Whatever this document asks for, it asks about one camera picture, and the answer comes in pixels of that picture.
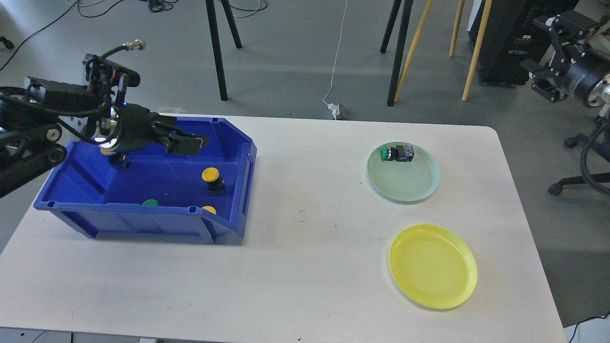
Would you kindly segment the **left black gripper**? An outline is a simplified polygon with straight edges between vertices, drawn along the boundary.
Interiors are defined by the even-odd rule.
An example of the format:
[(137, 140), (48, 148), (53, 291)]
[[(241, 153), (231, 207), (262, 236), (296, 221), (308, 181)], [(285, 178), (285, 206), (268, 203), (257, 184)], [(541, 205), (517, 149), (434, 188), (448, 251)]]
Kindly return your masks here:
[(181, 130), (176, 122), (177, 117), (159, 115), (139, 105), (127, 105), (119, 114), (120, 132), (112, 151), (140, 151), (152, 143), (159, 143), (170, 155), (198, 155), (208, 145), (209, 135)]

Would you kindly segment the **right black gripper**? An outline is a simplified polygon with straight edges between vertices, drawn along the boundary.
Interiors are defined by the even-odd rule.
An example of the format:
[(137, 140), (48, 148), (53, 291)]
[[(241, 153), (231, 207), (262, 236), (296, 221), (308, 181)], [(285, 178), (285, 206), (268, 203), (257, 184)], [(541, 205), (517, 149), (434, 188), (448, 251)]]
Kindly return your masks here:
[(527, 59), (520, 66), (528, 72), (532, 89), (551, 103), (579, 99), (584, 106), (608, 104), (610, 63), (606, 56), (587, 52), (584, 44), (602, 27), (601, 22), (569, 10), (554, 17), (536, 17), (534, 26), (548, 33), (558, 63), (542, 66)]

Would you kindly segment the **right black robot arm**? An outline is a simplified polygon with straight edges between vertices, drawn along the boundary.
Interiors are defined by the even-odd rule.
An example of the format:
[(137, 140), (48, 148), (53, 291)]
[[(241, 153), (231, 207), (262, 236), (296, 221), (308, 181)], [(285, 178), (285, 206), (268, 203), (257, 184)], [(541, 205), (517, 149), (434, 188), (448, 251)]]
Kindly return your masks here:
[(609, 57), (589, 45), (603, 23), (569, 10), (554, 17), (536, 17), (533, 24), (549, 35), (553, 55), (544, 65), (521, 61), (532, 89), (551, 103), (573, 96), (584, 107), (608, 105)]

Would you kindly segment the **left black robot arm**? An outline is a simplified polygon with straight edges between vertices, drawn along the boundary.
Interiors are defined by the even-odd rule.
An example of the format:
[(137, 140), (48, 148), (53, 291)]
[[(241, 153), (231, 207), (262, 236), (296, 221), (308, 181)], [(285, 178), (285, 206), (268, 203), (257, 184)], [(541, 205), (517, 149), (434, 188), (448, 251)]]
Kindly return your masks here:
[(22, 88), (1, 88), (2, 197), (63, 163), (68, 155), (59, 143), (63, 130), (98, 146), (118, 170), (129, 167), (128, 152), (151, 143), (171, 155), (196, 155), (208, 145), (207, 135), (181, 130), (175, 117), (125, 102), (126, 90), (140, 84), (140, 75), (108, 58), (144, 47), (144, 41), (133, 40), (100, 56), (88, 54), (84, 85), (28, 77)]

